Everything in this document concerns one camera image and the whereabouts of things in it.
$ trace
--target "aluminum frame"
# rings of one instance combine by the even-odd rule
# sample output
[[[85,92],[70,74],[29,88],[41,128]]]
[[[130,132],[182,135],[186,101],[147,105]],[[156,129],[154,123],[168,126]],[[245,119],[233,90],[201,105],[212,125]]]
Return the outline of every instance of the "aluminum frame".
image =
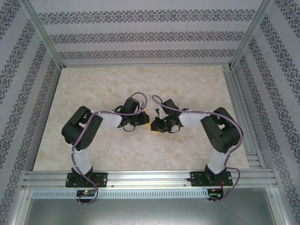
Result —
[[[232,180],[235,182],[238,173],[230,170]],[[266,188],[274,217],[279,225],[290,225],[277,181],[272,169],[241,169],[241,178],[236,188]],[[107,187],[99,190],[141,190],[141,189],[182,189],[195,190],[202,188],[218,187],[192,187],[190,178],[191,170],[178,171],[105,171]],[[11,225],[22,225],[25,222],[27,212],[34,190],[66,190],[82,189],[65,187],[67,173],[65,171],[53,172],[26,172],[21,194],[18,198],[16,210],[13,214]]]
[[[105,68],[105,67],[199,67],[227,66],[228,62],[199,62],[199,63],[115,63],[115,64],[84,64],[67,65],[66,68]]]
[[[241,126],[242,130],[244,130],[243,145],[245,152],[246,154],[255,153],[257,155],[260,167],[265,169],[266,165],[263,160],[263,155],[260,151],[245,101],[242,98],[243,95],[240,90],[235,71],[231,70],[229,66],[222,66],[222,70],[236,120]]]
[[[41,19],[39,18],[37,12],[35,11],[32,3],[30,0],[20,0],[20,4],[22,8],[25,10],[27,16],[29,17],[30,21],[34,25],[37,33],[41,37],[42,41],[44,42],[48,52],[51,54],[56,66],[58,69],[61,70],[65,68],[65,64],[57,51],[53,41],[50,38],[50,35],[48,34],[46,28],[44,27]]]
[[[266,14],[267,10],[269,9],[270,5],[272,3],[272,0],[262,0],[260,6],[258,7],[250,25],[247,28],[247,31],[245,32],[238,48],[236,49],[232,60],[230,62],[231,68],[235,68],[237,63],[239,62],[241,56],[243,55],[245,49],[247,48],[248,43],[250,42],[250,39],[254,35],[256,29],[258,28],[260,22],[262,21],[264,15]]]

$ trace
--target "wallpaper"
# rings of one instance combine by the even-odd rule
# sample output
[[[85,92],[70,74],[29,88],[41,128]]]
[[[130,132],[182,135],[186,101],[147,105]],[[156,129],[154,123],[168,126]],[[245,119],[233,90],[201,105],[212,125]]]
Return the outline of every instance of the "wallpaper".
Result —
[[[60,71],[20,3],[0,3],[0,225],[32,165]]]
[[[261,0],[33,0],[70,65],[228,63]]]
[[[299,15],[296,1],[273,1],[235,68],[292,224],[300,224]]]

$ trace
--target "yellow object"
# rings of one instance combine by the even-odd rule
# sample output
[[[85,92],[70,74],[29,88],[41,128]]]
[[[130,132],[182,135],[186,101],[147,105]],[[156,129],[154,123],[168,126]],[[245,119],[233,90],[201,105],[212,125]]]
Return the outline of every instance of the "yellow object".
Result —
[[[147,123],[147,124],[146,124],[146,127],[148,127],[148,128],[151,130],[151,121],[150,121],[150,123]]]

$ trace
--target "gray metal plate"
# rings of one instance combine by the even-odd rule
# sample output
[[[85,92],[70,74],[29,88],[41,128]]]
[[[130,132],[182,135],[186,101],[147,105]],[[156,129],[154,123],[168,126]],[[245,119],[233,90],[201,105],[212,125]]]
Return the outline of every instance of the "gray metal plate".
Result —
[[[236,189],[219,204],[192,199],[32,199],[27,225],[273,225],[265,188]]]
[[[76,199],[77,190],[34,190],[32,199]],[[207,189],[99,190],[98,199],[208,198]]]

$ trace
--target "metal rail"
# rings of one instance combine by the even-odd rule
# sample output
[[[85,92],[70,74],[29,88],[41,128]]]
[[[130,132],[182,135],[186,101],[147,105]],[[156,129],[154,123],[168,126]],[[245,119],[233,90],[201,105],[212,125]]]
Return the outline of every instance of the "metal rail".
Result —
[[[187,181],[191,170],[178,171],[105,171],[105,189],[178,189],[194,188]],[[241,169],[237,188],[274,188],[277,182],[272,169]],[[23,190],[68,189],[65,187],[68,172],[27,172],[22,185]],[[238,173],[231,171],[233,182]]]

